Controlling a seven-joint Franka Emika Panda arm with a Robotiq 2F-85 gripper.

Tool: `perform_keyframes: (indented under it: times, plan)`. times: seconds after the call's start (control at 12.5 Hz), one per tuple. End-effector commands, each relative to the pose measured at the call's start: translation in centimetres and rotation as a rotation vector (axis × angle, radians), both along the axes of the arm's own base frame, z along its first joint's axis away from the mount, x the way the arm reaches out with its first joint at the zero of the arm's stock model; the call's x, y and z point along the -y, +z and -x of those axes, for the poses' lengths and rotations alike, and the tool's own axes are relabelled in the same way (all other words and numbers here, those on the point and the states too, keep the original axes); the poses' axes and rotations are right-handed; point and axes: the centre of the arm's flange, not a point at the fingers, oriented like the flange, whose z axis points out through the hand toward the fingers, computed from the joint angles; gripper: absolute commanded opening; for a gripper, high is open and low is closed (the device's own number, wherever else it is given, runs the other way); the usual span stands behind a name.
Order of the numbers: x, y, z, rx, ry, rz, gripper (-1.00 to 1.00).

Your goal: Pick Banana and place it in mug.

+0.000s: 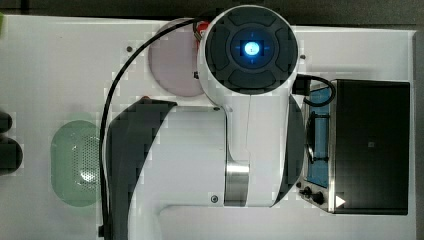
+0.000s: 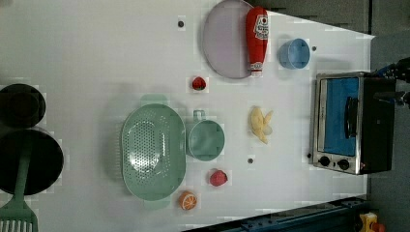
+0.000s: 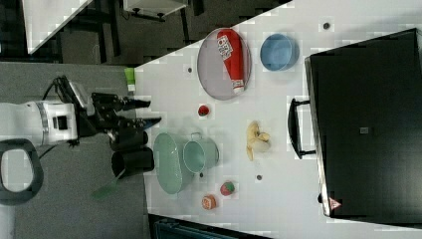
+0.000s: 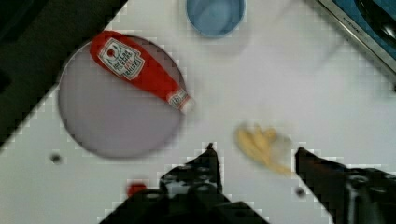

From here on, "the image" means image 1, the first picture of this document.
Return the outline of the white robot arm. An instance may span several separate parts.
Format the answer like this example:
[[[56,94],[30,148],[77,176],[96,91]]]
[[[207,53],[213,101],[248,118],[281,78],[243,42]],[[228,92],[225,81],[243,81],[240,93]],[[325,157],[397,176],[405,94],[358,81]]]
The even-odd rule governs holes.
[[[105,240],[161,240],[172,206],[275,206],[299,178],[304,123],[293,96],[299,47],[275,11],[242,5],[200,41],[206,106],[140,99],[109,125]]]

